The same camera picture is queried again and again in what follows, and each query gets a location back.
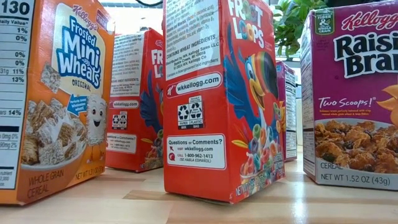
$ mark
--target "cereal box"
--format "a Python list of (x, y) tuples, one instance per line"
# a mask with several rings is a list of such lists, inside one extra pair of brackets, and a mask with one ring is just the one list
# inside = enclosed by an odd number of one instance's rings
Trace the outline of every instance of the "cereal box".
[(163, 37), (153, 29), (114, 45), (106, 166), (141, 172), (163, 166)]
[(95, 0), (0, 1), (0, 203), (104, 171), (114, 23)]
[(277, 81), (279, 88), (279, 106), (282, 119), (280, 128), (283, 135), (285, 161), (297, 159), (296, 135), (296, 81), (294, 70), (284, 62), (276, 63)]
[(164, 18), (165, 190), (236, 203), (282, 178), (269, 7), (166, 0)]
[(398, 190), (398, 2), (312, 11), (302, 36), (304, 171)]

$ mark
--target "raisin bran box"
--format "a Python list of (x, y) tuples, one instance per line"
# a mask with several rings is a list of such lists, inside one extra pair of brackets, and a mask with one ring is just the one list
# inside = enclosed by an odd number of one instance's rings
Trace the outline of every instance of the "raisin bran box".
[(285, 161), (292, 161), (297, 159), (295, 72), (284, 62), (276, 63), (276, 72), (282, 117), (280, 126), (277, 126), (277, 128), (282, 130), (284, 159)]
[(114, 45), (106, 166), (141, 172), (163, 166), (163, 37), (153, 29)]
[(398, 2), (311, 11), (302, 36), (304, 171), (398, 190)]
[(284, 174), (272, 13), (165, 2), (167, 192), (236, 203)]
[(104, 171), (114, 22), (94, 0), (1, 7), (0, 203), (23, 205)]

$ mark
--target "wooden table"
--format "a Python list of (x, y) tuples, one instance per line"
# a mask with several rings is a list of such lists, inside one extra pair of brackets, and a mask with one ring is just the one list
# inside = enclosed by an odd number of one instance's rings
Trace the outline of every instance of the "wooden table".
[(398, 193), (314, 184), (302, 161), (287, 177), (229, 206), (166, 194), (162, 169), (107, 169), (93, 180), (26, 207), (0, 207), (0, 223), (358, 223), (398, 224)]

